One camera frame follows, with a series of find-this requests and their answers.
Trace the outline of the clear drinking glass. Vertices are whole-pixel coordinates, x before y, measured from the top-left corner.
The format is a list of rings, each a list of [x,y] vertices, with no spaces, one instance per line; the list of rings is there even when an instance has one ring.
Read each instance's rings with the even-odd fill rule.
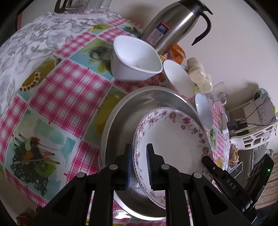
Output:
[[[112,0],[89,0],[85,4],[84,12],[102,14],[109,11]]]

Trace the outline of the white square bowl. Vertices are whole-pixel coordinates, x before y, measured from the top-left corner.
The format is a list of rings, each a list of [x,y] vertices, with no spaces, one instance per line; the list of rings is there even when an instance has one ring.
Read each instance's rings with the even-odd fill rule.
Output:
[[[138,83],[162,72],[163,65],[151,45],[132,36],[120,35],[113,41],[110,68],[115,80]]]

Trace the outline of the floral rimmed white plate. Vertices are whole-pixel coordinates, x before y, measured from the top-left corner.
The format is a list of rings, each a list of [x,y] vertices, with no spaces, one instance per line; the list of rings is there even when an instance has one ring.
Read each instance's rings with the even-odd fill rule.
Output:
[[[143,192],[158,207],[165,209],[165,192],[153,191],[149,183],[146,146],[152,144],[155,154],[165,163],[185,174],[200,172],[209,181],[211,173],[202,164],[204,155],[212,157],[206,133],[189,115],[171,107],[160,107],[147,113],[135,130],[133,166]]]

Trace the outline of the bag of white buns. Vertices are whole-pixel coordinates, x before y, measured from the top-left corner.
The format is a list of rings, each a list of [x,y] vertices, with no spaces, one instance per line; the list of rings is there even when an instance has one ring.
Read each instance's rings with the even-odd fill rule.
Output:
[[[187,60],[188,75],[200,92],[209,93],[213,89],[212,77],[205,71],[204,65],[195,57]]]

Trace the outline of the clear glass mug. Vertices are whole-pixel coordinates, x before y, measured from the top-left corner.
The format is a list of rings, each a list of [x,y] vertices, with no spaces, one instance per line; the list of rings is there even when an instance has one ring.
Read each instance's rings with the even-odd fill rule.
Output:
[[[227,97],[228,93],[224,82],[214,85],[212,91],[209,93],[210,101],[215,106],[225,106]]]

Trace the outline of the light blue bowl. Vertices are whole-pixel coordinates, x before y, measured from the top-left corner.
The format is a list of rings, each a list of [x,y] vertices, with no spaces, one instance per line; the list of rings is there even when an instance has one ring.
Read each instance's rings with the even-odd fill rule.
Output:
[[[210,130],[213,126],[211,108],[205,96],[200,93],[195,95],[195,108],[204,127]]]

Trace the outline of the colourful candy roll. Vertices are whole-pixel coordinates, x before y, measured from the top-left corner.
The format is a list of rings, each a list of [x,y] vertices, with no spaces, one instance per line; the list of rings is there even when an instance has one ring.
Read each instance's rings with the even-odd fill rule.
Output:
[[[236,144],[231,143],[230,144],[230,156],[229,156],[229,162],[231,164],[237,164],[238,163],[238,146]]]

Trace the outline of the stainless steel thermos jug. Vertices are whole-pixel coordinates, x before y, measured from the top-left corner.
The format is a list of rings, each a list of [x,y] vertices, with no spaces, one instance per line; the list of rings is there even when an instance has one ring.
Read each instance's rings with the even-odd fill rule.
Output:
[[[194,39],[192,45],[195,45],[207,36],[212,28],[205,11],[213,14],[205,4],[198,0],[175,2],[153,18],[139,39],[153,46],[158,54],[164,55],[193,29],[199,17],[203,17],[207,28]]]

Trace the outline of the orange snack packet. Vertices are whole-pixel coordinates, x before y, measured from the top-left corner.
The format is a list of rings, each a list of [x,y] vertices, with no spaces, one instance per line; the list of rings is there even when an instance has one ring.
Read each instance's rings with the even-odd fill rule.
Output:
[[[175,44],[170,49],[170,58],[171,60],[181,65],[186,59],[186,54],[182,47],[180,47],[178,44]]]

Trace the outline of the pink checkered tablecloth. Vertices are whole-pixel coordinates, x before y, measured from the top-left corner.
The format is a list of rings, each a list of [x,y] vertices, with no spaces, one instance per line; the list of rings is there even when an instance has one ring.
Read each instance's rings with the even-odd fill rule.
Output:
[[[114,38],[141,32],[113,13],[47,13],[1,46],[1,173],[38,206],[78,172],[98,172],[105,123],[127,93],[165,83],[112,77]]]

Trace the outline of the black power adapter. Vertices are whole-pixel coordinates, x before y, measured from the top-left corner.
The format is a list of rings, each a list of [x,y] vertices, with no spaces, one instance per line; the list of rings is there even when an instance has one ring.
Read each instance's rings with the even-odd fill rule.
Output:
[[[243,128],[246,128],[248,125],[246,122],[238,122],[236,120],[231,120],[227,122],[227,128],[229,131],[236,131],[236,130],[240,130]]]

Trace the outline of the stainless steel plate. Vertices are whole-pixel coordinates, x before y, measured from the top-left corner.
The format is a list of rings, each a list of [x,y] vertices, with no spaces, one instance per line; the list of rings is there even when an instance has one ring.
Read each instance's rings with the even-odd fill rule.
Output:
[[[115,157],[124,153],[126,144],[133,143],[141,119],[149,111],[165,106],[187,113],[204,128],[194,106],[175,91],[158,86],[139,88],[121,99],[108,117],[101,138],[99,167],[103,169],[114,163]],[[165,219],[166,211],[149,200],[140,187],[134,170],[130,173],[128,189],[115,191],[114,200],[124,211],[138,219]]]

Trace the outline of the strawberry pattern white bowl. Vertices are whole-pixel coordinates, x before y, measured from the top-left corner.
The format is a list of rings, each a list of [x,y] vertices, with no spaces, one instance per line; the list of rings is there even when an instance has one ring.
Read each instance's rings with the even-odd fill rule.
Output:
[[[186,99],[192,99],[195,94],[193,83],[185,71],[173,60],[163,62],[163,73],[170,83],[170,87]]]

